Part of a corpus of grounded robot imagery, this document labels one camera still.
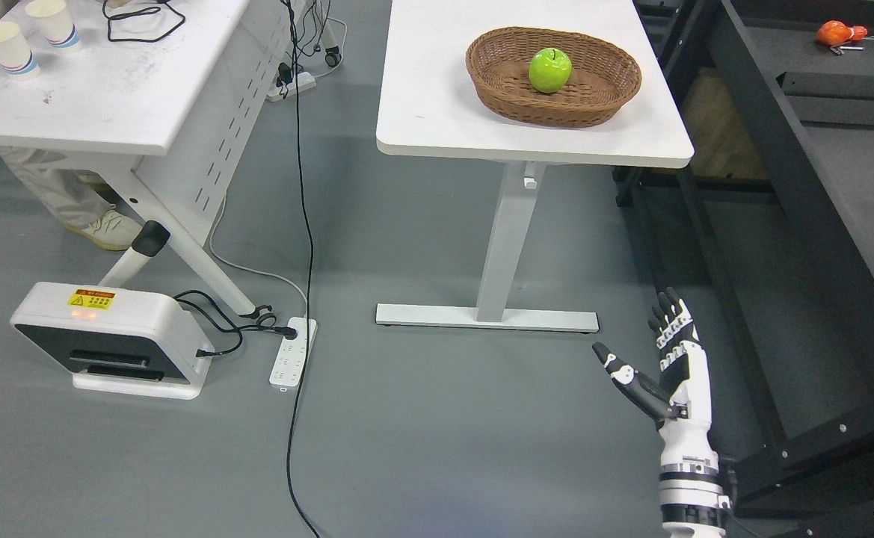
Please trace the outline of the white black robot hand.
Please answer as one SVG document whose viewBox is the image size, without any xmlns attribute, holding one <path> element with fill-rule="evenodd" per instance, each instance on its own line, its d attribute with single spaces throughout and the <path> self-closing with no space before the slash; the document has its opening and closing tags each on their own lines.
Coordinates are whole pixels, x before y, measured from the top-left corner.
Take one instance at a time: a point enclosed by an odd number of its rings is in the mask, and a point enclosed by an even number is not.
<svg viewBox="0 0 874 538">
<path fill-rule="evenodd" d="M 658 381 L 652 381 L 600 341 L 591 348 L 615 388 L 652 419 L 656 428 L 700 427 L 699 435 L 704 437 L 713 422 L 706 351 L 689 307 L 676 290 L 667 287 L 656 299 L 648 326 L 658 350 Z"/>
</svg>

